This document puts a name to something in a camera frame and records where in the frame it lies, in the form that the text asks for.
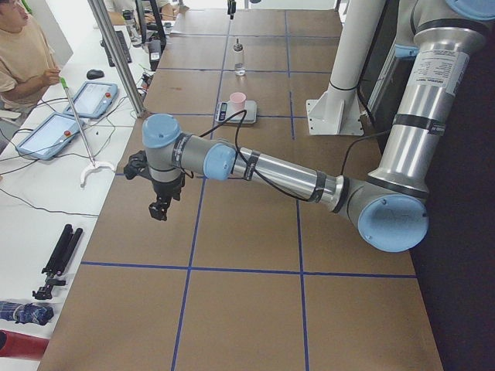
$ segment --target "black mouse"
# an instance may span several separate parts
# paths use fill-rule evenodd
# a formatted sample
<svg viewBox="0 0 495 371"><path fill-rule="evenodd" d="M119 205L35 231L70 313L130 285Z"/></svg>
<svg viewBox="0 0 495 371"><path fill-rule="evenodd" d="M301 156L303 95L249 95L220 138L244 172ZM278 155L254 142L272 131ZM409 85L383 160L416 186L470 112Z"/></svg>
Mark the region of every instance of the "black mouse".
<svg viewBox="0 0 495 371"><path fill-rule="evenodd" d="M105 76L102 70L89 70L86 73L86 77L88 80L100 79Z"/></svg>

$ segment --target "tablet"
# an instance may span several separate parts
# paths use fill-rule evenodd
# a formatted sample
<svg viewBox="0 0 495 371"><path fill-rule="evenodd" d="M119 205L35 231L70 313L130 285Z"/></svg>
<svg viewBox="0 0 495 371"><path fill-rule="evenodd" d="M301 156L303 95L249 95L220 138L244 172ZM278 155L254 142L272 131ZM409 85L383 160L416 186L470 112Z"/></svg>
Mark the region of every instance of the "tablet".
<svg viewBox="0 0 495 371"><path fill-rule="evenodd" d="M86 81L73 96L74 106L79 117L99 118L111 106L117 96L118 88L114 83L97 83ZM70 105L63 110L72 115Z"/></svg>
<svg viewBox="0 0 495 371"><path fill-rule="evenodd" d="M17 145L17 152L50 160L78 132L79 126L73 116L54 112Z"/></svg>

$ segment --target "clear bottle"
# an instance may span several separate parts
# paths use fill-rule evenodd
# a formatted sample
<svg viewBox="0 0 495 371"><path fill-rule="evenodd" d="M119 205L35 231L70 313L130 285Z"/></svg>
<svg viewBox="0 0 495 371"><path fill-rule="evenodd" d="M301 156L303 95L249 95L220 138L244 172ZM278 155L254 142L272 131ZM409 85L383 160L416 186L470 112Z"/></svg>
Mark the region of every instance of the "clear bottle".
<svg viewBox="0 0 495 371"><path fill-rule="evenodd" d="M136 48L141 46L141 36L139 35L136 21L134 20L134 12L132 10L124 10L122 11L122 16L124 17L125 28L131 39L132 46Z"/></svg>
<svg viewBox="0 0 495 371"><path fill-rule="evenodd" d="M244 66L244 48L237 39L234 44L234 73L238 76L246 74L246 67Z"/></svg>

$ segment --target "white table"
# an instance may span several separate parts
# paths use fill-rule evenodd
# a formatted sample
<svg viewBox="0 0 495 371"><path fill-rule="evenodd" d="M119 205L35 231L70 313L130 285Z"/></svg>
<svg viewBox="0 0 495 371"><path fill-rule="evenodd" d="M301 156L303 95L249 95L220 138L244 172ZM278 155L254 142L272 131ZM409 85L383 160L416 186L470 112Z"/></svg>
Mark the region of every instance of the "white table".
<svg viewBox="0 0 495 371"><path fill-rule="evenodd" d="M126 38L128 35L124 27L122 29ZM126 96L126 92L118 77L115 67L109 67L104 49L100 46L101 33L98 29L89 32L87 38L79 49L70 58L62 69L60 76L64 77L75 94L77 89L87 80L86 72L90 69L103 70L105 76L95 81L116 83L119 87L118 97L115 99L111 110L117 102ZM129 64L132 76L136 83L143 72L149 72L148 54L142 49L129 47L132 63ZM60 84L52 86L43 96L43 100L65 97L65 92ZM67 106L67 100L50 103L50 106L58 112L62 112ZM36 128L53 111L47 105L36 108L26 119L23 128ZM122 157L135 123L135 112L129 99L122 101L119 108L109 116L111 122L103 120L95 126L88 128L85 133L93 154L97 160L111 162L117 165ZM28 133L20 132L13 143L18 144ZM104 145L108 137L111 140ZM59 153L68 153L87 156L81 137L76 137ZM31 161L17 157L13 145L9 145L0 156L0 173L20 168ZM92 172L87 177L86 186L80 187L80 174L90 164L88 158L77 155L54 158L50 161L38 161L17 172L6 174L0 181L0 189L18 196L35 206L50 210L63 210L71 213L93 214L95 216L65 215L62 213L48 213L36 210L21 201L0 192L0 235L2 245L0 247L0 271L2 272L2 285L0 285L0 300L19 303L37 302L32 298L32 291L37 291L43 286L46 278L41 274L53 248L58 241L64 226L72 224L73 229L84 230L73 258L66 269L63 278L67 279L67 285L53 289L53 299L44 301L52 306L55 316L45 326L34 324L16 324L14 322L0 321L0 328L21 332L27 335L49 338L55 328L63 303L70 290L73 277L90 239L93 228L97 222L97 215L101 211L104 200L110 189L114 173L108 168L102 168ZM0 358L2 371L36 370L39 362L19 359Z"/></svg>

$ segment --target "digital scale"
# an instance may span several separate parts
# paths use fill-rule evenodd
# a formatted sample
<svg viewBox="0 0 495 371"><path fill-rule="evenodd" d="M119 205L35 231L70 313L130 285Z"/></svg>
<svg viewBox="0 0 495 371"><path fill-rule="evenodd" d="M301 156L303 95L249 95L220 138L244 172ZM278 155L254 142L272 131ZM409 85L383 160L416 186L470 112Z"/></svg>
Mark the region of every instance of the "digital scale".
<svg viewBox="0 0 495 371"><path fill-rule="evenodd" d="M79 132L73 116L53 112L17 146L21 155L29 155L41 160L50 160Z"/></svg>
<svg viewBox="0 0 495 371"><path fill-rule="evenodd" d="M254 100L246 100L244 109L247 113L241 126L251 126L256 122L256 112L258 110L258 106ZM237 111L232 108L232 104L230 102L220 102L217 105L217 110L215 112L215 121L221 122L236 112ZM238 126L241 122L241 118L242 114L232 117L226 125Z"/></svg>
<svg viewBox="0 0 495 371"><path fill-rule="evenodd" d="M85 118L101 117L111 106L117 92L118 88L114 83L85 82L73 98L77 114ZM73 116L70 105L63 113Z"/></svg>

